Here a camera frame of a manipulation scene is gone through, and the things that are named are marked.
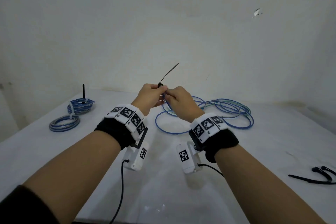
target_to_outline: forearm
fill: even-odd
[[[240,145],[219,150],[215,160],[251,224],[325,223]]]
[[[24,186],[46,203],[60,223],[71,223],[119,152],[113,137],[94,131],[40,168]]]

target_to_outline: person's left arm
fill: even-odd
[[[145,84],[131,103],[147,116],[164,103],[167,86]],[[103,131],[94,131],[34,173],[23,185],[34,192],[60,223],[71,223],[121,150]]]

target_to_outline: tabletop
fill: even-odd
[[[119,103],[130,103],[135,93],[87,90],[94,100],[89,113],[80,116],[80,124],[66,132],[55,133],[49,123],[67,113],[63,103],[39,120],[0,143],[0,200],[18,184],[94,130],[102,117]],[[81,94],[71,99],[80,98]],[[252,111],[255,124],[248,130],[232,129],[250,154],[263,163],[327,223],[336,223],[336,186],[308,184],[288,174],[322,180],[311,171],[325,165],[336,170],[336,136],[295,109],[270,104],[244,103]],[[162,107],[148,116],[146,138],[150,148],[140,171],[124,169],[124,199],[116,218],[130,223],[249,223],[225,179],[210,168],[185,175],[176,146],[191,141],[188,134],[169,135],[155,126]],[[217,112],[209,107],[207,112]],[[246,124],[242,119],[234,124]],[[188,130],[189,123],[164,114],[158,124],[171,132]],[[76,220],[105,223],[111,220],[121,195],[120,152],[106,175],[78,213]],[[203,152],[201,161],[209,163]]]

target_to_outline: hand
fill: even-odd
[[[143,85],[138,96],[134,99],[131,105],[139,108],[140,111],[147,116],[151,108],[164,104],[162,94],[167,89],[168,87],[166,85],[159,88],[157,84],[146,83]]]
[[[178,86],[173,90],[167,90],[166,93],[166,101],[180,119],[191,123],[205,113],[197,106],[193,97],[185,88]]]

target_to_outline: coiled blue cable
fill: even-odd
[[[68,113],[70,115],[64,115],[60,118],[53,120],[49,124],[49,129],[51,131],[64,132],[64,131],[68,131],[70,129],[75,128],[80,123],[79,115],[90,111],[94,101],[91,99],[78,98],[78,99],[70,101],[70,103],[72,106],[69,104],[67,107]],[[69,120],[69,122],[58,124],[64,120]]]
[[[243,105],[242,103],[239,103],[239,102],[231,100],[231,99],[226,99],[226,98],[218,98],[216,100],[204,101],[203,99],[201,99],[199,97],[196,97],[196,96],[192,96],[192,97],[198,99],[198,100],[194,99],[194,101],[196,103],[199,103],[198,106],[202,110],[204,110],[208,106],[215,105],[215,107],[218,110],[220,110],[221,112],[225,112],[225,113],[229,113],[229,114],[233,115],[233,116],[229,116],[229,117],[219,116],[220,118],[222,118],[222,120],[225,122],[225,124],[227,124],[231,128],[237,128],[237,129],[243,129],[244,130],[244,129],[249,129],[249,128],[251,128],[254,125],[254,119],[253,119],[253,117],[251,115],[251,110],[246,105]],[[180,133],[172,133],[172,132],[165,131],[165,130],[163,130],[162,128],[159,127],[159,125],[157,124],[157,119],[158,119],[158,117],[160,115],[162,115],[164,113],[167,113],[167,114],[169,114],[171,116],[177,117],[177,115],[171,109],[171,107],[170,107],[169,104],[168,104],[168,107],[170,108],[170,110],[166,110],[165,107],[164,107],[164,105],[162,105],[162,108],[163,108],[164,111],[160,112],[156,116],[156,118],[155,118],[156,127],[158,129],[160,129],[162,132],[165,132],[165,133],[170,134],[170,135],[181,135],[181,134],[188,133],[189,130],[184,131],[184,132],[180,132]],[[248,126],[246,126],[246,127],[234,126],[234,125],[228,123],[225,120],[225,119],[233,119],[233,118],[236,118],[236,117],[238,117],[240,115],[244,116],[249,121],[249,125]]]

